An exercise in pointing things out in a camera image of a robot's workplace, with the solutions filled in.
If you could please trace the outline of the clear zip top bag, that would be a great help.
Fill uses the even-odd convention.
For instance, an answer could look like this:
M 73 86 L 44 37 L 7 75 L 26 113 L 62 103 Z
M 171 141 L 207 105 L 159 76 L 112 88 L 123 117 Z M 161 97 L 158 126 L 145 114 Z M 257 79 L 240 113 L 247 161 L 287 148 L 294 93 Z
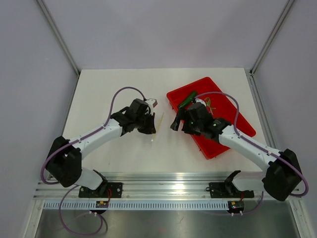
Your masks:
M 159 129 L 160 129 L 161 123 L 162 123 L 162 121 L 163 121 L 163 118 L 164 118 L 164 113 L 159 114 L 158 117 L 155 115 L 155 121 L 154 121 L 154 123 L 155 123 L 155 128 L 156 128 L 156 134 L 147 134 L 147 135 L 150 135 L 150 136 L 151 136 L 151 143 L 154 142 L 156 136 L 157 136 L 158 133 L 159 133 Z

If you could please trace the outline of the green cucumber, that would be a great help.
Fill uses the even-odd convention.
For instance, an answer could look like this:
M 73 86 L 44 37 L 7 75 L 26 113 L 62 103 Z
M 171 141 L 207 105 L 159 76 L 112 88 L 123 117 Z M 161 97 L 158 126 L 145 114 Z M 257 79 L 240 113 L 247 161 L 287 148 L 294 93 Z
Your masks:
M 178 106 L 177 108 L 185 108 L 187 107 L 189 104 L 191 104 L 193 102 L 193 100 L 195 99 L 195 97 L 197 96 L 197 91 L 192 91 Z

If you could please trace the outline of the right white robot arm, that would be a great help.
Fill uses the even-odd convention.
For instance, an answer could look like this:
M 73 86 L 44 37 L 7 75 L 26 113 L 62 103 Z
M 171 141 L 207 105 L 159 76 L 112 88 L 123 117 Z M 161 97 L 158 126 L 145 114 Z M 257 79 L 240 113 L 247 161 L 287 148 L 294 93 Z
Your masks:
M 225 180 L 225 192 L 237 196 L 244 191 L 265 191 L 278 201 L 285 201 L 303 181 L 303 175 L 296 154 L 285 149 L 280 151 L 261 144 L 223 118 L 213 118 L 206 106 L 196 102 L 188 108 L 180 108 L 170 128 L 174 131 L 183 123 L 186 134 L 203 136 L 217 144 L 238 152 L 261 172 L 232 172 Z

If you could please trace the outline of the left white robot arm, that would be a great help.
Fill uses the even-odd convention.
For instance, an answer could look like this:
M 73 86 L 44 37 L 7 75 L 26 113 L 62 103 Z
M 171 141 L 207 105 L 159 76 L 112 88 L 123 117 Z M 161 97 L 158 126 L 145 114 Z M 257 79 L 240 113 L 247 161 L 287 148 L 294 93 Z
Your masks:
M 78 185 L 88 188 L 95 197 L 107 191 L 106 178 L 96 170 L 82 166 L 82 160 L 107 142 L 134 130 L 142 134 L 155 134 L 154 125 L 156 99 L 135 99 L 131 105 L 112 114 L 105 124 L 77 136 L 56 138 L 44 165 L 63 187 Z

